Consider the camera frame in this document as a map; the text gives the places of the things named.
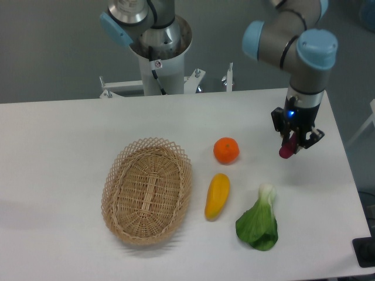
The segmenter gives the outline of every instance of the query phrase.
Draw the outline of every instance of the metal bracket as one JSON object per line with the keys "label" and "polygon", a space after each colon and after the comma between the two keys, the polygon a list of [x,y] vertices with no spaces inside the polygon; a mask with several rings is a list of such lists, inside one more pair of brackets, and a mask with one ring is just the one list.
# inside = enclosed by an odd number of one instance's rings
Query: metal bracket
{"label": "metal bracket", "polygon": [[372,100],[370,103],[372,114],[368,117],[368,119],[362,124],[362,126],[357,130],[357,132],[348,140],[346,143],[345,148],[350,148],[355,141],[358,140],[359,136],[371,125],[375,127],[375,100]]}
{"label": "metal bracket", "polygon": [[[197,91],[199,83],[203,79],[205,71],[197,68],[190,77],[184,77],[184,94],[193,94]],[[142,80],[138,81],[127,81],[127,82],[116,82],[116,83],[105,83],[103,76],[99,77],[101,89],[103,93],[100,95],[100,98],[112,98],[116,95],[114,92],[128,92],[129,95],[134,91],[143,90]]]}
{"label": "metal bracket", "polygon": [[223,76],[221,79],[221,84],[225,87],[227,92],[232,92],[234,86],[234,78],[233,78],[233,63],[229,64],[227,75]]}

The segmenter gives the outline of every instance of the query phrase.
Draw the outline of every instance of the white table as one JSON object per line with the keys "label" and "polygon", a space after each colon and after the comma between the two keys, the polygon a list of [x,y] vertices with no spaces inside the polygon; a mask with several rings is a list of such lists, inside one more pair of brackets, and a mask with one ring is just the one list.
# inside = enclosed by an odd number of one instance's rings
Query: white table
{"label": "white table", "polygon": [[[0,280],[302,280],[373,273],[352,239],[370,235],[327,99],[326,136],[288,160],[271,111],[286,89],[0,105]],[[117,154],[140,138],[175,141],[192,161],[193,192],[172,239],[139,249],[105,226],[101,195]],[[213,144],[241,154],[223,166]],[[216,173],[231,194],[216,222],[204,218]],[[279,240],[268,252],[237,239],[235,221],[258,186],[277,188]]]}

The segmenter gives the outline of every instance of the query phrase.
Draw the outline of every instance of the light blue joint cap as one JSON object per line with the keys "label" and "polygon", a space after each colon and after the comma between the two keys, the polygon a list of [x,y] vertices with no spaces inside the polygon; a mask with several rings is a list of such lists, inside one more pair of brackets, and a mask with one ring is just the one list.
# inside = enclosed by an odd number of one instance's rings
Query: light blue joint cap
{"label": "light blue joint cap", "polygon": [[109,37],[120,46],[129,46],[133,40],[108,14],[100,15],[100,25]]}
{"label": "light blue joint cap", "polygon": [[319,19],[321,19],[324,16],[327,9],[328,9],[328,0],[321,0],[321,16]]}
{"label": "light blue joint cap", "polygon": [[309,29],[297,41],[297,53],[301,60],[317,70],[328,70],[336,61],[338,40],[327,30]]}
{"label": "light blue joint cap", "polygon": [[242,51],[254,60],[258,60],[258,49],[260,35],[262,33],[264,22],[256,20],[246,29],[242,39]]}

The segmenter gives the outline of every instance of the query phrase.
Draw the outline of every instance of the bok choy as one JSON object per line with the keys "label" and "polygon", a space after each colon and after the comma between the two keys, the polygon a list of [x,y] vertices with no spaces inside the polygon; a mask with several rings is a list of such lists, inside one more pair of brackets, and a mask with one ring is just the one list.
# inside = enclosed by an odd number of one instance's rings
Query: bok choy
{"label": "bok choy", "polygon": [[276,189],[272,184],[261,184],[258,200],[236,221],[237,236],[254,249],[267,251],[277,242],[277,222],[272,204]]}

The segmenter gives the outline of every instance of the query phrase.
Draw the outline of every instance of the gray wall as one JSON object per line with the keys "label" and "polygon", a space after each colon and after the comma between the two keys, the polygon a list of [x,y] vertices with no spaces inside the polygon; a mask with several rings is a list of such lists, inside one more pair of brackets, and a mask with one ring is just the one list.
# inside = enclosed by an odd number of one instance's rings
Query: gray wall
{"label": "gray wall", "polygon": [[[356,2],[331,0],[318,25],[339,41],[327,91],[344,143],[371,114],[375,98],[375,33],[360,25]],[[135,57],[100,28],[106,6],[106,0],[0,1],[0,102],[97,98],[99,76],[106,82],[140,80]],[[267,0],[176,0],[176,13],[193,30],[186,75],[196,67],[207,71],[205,91],[223,91],[220,79],[231,61],[235,90],[288,86],[288,74],[241,51],[248,24],[276,15]],[[375,185],[374,144],[375,133],[368,132],[347,150],[359,189]]]}

